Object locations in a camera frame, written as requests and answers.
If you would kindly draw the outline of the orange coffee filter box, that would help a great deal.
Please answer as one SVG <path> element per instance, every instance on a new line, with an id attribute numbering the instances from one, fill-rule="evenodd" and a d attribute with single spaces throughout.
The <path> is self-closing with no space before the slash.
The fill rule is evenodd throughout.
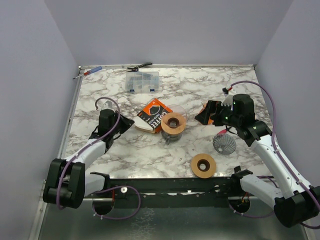
<path id="1" fill-rule="evenodd" d="M 162 117 L 172 110 L 154 98 L 134 118 L 134 126 L 141 131 L 157 134 L 162 130 Z"/>

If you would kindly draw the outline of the grey glass dripper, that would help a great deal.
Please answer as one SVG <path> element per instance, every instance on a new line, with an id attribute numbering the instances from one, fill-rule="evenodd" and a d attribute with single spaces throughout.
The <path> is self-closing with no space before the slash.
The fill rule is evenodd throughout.
<path id="1" fill-rule="evenodd" d="M 222 155 L 230 155 L 237 148 L 235 139 L 226 133 L 217 134 L 212 140 L 212 145 Z"/>

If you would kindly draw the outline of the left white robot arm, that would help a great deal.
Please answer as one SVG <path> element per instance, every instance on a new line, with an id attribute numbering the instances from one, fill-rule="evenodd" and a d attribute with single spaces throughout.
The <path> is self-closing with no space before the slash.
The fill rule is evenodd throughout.
<path id="1" fill-rule="evenodd" d="M 111 148 L 114 140 L 135 123 L 118 111 L 101 110 L 98 125 L 86 145 L 65 159 L 55 158 L 49 166 L 42 199 L 58 208 L 77 209 L 83 199 L 105 186 L 101 173 L 86 175 L 86 169 Z"/>

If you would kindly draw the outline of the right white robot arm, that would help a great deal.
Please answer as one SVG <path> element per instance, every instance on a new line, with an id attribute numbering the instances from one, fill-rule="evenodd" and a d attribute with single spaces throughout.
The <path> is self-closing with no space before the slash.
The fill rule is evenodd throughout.
<path id="1" fill-rule="evenodd" d="M 228 96 L 223 102 L 209 100 L 195 120 L 202 125 L 235 128 L 237 135 L 261 158 L 278 187 L 248 170 L 233 176 L 244 192 L 270 206 L 283 226 L 290 228 L 318 216 L 320 188 L 312 186 L 282 153 L 274 132 L 265 122 L 256 119 L 254 101 L 248 94 Z"/>

